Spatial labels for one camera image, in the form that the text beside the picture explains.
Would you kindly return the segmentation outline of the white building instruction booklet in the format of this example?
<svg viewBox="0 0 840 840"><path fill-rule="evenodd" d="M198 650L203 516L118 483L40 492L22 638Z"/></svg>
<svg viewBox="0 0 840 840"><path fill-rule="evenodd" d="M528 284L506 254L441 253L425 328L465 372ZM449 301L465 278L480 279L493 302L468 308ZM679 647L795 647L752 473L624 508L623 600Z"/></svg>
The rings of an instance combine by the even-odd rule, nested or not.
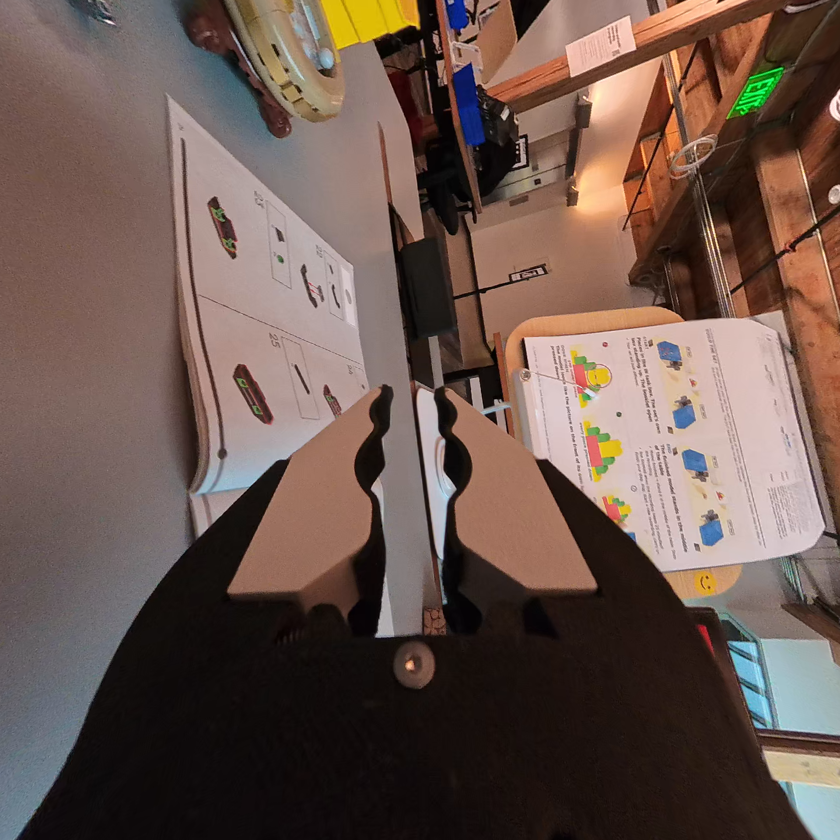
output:
<svg viewBox="0 0 840 840"><path fill-rule="evenodd" d="M352 265L173 99L167 105L200 536L375 387Z"/></svg>

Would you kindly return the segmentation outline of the printed colour instruction sheet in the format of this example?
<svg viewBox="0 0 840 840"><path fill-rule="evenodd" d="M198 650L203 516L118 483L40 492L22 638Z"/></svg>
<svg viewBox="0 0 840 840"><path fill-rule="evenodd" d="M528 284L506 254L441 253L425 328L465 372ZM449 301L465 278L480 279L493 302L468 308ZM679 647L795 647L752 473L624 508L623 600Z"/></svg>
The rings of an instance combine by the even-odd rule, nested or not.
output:
<svg viewBox="0 0 840 840"><path fill-rule="evenodd" d="M522 341L522 433L663 572L771 560L824 531L788 353L749 319Z"/></svg>

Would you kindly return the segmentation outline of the red bag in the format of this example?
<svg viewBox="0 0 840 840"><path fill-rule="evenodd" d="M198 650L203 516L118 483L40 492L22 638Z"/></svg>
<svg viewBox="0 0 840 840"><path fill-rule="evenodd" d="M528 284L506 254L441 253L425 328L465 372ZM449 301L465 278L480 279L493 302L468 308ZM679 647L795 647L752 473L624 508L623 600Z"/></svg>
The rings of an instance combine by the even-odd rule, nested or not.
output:
<svg viewBox="0 0 840 840"><path fill-rule="evenodd" d="M399 103L413 144L418 144L423 138L423 119L414 99L413 88L409 75L400 69L386 71L388 81L392 85Z"/></svg>

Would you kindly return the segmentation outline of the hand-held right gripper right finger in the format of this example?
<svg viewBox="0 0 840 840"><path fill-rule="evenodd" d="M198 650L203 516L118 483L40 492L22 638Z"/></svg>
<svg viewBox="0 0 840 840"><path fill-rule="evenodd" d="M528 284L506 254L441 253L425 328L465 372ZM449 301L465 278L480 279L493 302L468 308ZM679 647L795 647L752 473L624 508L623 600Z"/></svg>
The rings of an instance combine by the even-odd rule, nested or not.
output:
<svg viewBox="0 0 840 840"><path fill-rule="evenodd" d="M434 393L447 503L441 585L455 634L475 634L499 606L598 592L534 456L446 387Z"/></svg>

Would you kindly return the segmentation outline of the tan brick-built model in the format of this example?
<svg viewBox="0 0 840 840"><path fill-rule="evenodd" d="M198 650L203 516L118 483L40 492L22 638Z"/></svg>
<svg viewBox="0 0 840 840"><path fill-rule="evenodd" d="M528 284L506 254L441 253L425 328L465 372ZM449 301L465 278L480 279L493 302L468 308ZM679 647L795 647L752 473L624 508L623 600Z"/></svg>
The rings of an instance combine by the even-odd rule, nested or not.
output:
<svg viewBox="0 0 840 840"><path fill-rule="evenodd" d="M291 133L294 119L320 123L339 115L343 69L322 2L192 2L183 24L194 46L245 76L276 139Z"/></svg>

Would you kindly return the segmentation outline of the wooden ceiling beam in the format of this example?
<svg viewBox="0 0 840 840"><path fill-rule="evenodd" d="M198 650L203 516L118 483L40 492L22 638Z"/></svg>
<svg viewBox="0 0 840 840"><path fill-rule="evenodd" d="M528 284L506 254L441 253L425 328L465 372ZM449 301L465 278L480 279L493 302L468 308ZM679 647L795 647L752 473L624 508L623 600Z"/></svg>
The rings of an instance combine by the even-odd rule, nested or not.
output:
<svg viewBox="0 0 840 840"><path fill-rule="evenodd" d="M740 25L786 5L785 1L688 1L678 3L632 26L635 50L605 64L571 75L566 56L552 59L489 89L515 112L535 109L588 88L625 70L696 43L724 28Z"/></svg>

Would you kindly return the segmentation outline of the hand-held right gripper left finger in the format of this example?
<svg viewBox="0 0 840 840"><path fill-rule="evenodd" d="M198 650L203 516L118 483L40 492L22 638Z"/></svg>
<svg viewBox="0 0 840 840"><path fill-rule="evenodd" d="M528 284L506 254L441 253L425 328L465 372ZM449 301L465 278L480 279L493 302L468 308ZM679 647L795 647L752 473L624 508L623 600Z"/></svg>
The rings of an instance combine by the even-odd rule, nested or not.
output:
<svg viewBox="0 0 840 840"><path fill-rule="evenodd" d="M377 634L385 537L374 484L385 467L392 400L389 385L371 389L288 459L230 598L286 602L304 614L331 606L353 635Z"/></svg>

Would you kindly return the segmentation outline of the black bag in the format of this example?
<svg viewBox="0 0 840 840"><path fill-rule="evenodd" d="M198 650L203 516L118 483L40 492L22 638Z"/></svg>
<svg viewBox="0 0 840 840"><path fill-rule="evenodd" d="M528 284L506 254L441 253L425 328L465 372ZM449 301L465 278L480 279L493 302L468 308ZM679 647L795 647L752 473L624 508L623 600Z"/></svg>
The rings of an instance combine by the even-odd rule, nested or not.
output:
<svg viewBox="0 0 840 840"><path fill-rule="evenodd" d="M511 172L518 160L518 116L506 102L492 97L483 86L476 87L479 115L485 142L477 147L479 195L491 194Z"/></svg>

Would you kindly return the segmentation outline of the yellow plastic bin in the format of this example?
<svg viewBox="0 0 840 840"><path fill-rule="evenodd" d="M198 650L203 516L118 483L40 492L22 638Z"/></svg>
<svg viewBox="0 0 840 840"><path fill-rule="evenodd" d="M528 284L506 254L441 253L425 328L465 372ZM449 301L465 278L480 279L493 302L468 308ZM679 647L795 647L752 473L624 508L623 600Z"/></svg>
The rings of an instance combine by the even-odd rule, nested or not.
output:
<svg viewBox="0 0 840 840"><path fill-rule="evenodd" d="M337 50L420 28L417 1L321 1Z"/></svg>

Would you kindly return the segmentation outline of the brown wooden table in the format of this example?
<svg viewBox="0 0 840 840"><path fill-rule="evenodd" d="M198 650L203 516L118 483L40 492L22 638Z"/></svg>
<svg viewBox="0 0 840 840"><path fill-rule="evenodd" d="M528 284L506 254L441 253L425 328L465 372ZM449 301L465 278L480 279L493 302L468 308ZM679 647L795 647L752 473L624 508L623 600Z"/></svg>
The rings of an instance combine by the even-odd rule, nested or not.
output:
<svg viewBox="0 0 840 840"><path fill-rule="evenodd" d="M482 213L480 189L472 147L470 147L466 142L466 137L464 135L459 115L458 100L454 84L455 63L453 60L452 47L459 42L459 35L449 25L446 1L434 1L434 6L437 16L437 29L439 32L440 45L443 52L444 74L449 98L449 110L458 146L460 169L463 172L463 175L460 177L460 181L469 196L468 205L472 221L477 223L478 216Z"/></svg>

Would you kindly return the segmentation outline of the white paper notice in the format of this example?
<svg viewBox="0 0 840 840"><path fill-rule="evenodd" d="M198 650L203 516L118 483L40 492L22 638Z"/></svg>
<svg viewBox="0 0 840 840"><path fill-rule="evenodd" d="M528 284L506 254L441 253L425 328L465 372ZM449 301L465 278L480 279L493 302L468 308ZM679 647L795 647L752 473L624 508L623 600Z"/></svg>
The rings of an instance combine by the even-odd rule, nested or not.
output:
<svg viewBox="0 0 840 840"><path fill-rule="evenodd" d="M565 47L570 77L579 77L635 50L632 19L624 16Z"/></svg>

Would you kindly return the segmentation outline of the black box with red logo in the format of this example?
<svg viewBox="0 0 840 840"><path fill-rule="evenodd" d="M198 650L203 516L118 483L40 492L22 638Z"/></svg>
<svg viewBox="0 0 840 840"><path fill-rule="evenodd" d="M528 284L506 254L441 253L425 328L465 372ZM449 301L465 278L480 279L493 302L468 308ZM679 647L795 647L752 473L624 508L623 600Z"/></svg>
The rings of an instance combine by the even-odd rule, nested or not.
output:
<svg viewBox="0 0 840 840"><path fill-rule="evenodd" d="M760 727L760 720L750 710L747 699L743 694L720 617L709 607L688 606L686 610L691 622L704 640L710 656L717 665L717 670L727 689L728 697L738 709L738 713L747 727L753 732L756 731Z"/></svg>

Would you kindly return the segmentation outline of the grey desk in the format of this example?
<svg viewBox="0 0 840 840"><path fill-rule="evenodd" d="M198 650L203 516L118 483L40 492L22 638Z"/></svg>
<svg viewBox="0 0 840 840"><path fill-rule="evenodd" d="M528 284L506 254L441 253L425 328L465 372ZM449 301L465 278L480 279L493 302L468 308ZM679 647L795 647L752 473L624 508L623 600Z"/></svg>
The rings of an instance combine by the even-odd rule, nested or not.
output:
<svg viewBox="0 0 840 840"><path fill-rule="evenodd" d="M423 518L378 127L421 234L411 143L373 45L338 118L276 140L250 86L186 36L186 2L2 2L2 838L76 740L119 641L192 540L190 388L176 306L167 95L354 267L373 384L395 628L419 608Z"/></svg>

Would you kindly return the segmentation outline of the black wall lamp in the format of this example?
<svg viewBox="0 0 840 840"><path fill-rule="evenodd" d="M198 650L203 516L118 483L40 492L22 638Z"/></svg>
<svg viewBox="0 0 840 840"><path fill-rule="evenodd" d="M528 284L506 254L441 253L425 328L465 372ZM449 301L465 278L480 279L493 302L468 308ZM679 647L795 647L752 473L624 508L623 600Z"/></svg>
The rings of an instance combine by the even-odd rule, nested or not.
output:
<svg viewBox="0 0 840 840"><path fill-rule="evenodd" d="M583 131L590 125L592 100L588 91L579 91L574 106L574 126L569 132L568 151L565 163L566 206L575 207L580 191L576 185L576 171L581 154Z"/></svg>

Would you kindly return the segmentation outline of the black office chair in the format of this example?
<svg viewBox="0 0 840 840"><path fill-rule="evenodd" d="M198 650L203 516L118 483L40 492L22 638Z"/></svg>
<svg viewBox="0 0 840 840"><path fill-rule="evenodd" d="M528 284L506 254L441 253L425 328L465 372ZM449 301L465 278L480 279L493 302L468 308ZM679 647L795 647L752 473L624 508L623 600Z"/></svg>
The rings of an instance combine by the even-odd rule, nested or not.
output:
<svg viewBox="0 0 840 840"><path fill-rule="evenodd" d="M455 236L464 214L477 218L465 162L454 141L433 139L425 145L425 169L416 177L418 191L425 193L446 233Z"/></svg>

